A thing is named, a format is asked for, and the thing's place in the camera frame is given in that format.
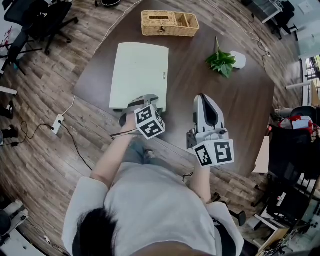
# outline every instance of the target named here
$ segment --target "basket lid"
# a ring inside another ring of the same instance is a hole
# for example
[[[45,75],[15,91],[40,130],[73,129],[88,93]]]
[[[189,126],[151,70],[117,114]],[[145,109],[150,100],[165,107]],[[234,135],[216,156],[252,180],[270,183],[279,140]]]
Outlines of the basket lid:
[[[177,26],[175,13],[168,10],[143,10],[141,22],[144,26]]]

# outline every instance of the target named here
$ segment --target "black hair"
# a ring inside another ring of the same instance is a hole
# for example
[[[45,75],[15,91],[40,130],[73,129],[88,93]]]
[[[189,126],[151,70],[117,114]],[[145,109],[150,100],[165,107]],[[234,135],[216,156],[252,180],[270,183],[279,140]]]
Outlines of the black hair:
[[[72,244],[73,256],[114,256],[116,226],[114,214],[104,208],[81,216]]]

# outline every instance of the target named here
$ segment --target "wicker basket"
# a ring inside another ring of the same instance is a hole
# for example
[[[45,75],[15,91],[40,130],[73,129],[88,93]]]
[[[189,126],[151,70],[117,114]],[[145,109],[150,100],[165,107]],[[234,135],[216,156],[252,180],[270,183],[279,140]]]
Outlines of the wicker basket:
[[[141,28],[144,36],[194,37],[200,27],[197,17],[191,13],[144,10]]]

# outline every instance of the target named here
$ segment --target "dark brown tabletop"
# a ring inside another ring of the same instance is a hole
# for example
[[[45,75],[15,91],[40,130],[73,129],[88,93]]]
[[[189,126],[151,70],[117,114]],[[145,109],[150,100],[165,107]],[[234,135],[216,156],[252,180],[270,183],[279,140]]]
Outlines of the dark brown tabletop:
[[[82,73],[73,93],[118,116],[109,108],[118,44],[139,42],[168,47],[167,105],[162,116],[166,131],[160,138],[185,150],[186,133],[194,127],[195,96],[207,94],[221,108],[230,139],[234,140],[235,162],[223,167],[242,175],[252,172],[268,125],[275,87],[272,80],[237,42],[200,21],[200,30],[195,37],[143,36],[143,10],[176,11],[156,0],[140,3],[103,42]],[[230,79],[209,70],[205,63],[206,58],[214,52],[215,36],[222,51],[237,51],[246,55],[246,66],[233,71]]]

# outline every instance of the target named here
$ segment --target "hand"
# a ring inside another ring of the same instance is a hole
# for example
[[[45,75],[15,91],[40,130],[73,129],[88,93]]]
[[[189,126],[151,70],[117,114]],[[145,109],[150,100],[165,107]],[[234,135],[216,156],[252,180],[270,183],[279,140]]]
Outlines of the hand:
[[[122,127],[121,130],[123,130],[124,132],[126,131],[131,131],[136,129],[136,115],[134,112],[129,113],[126,115],[126,121],[125,121],[125,125]]]

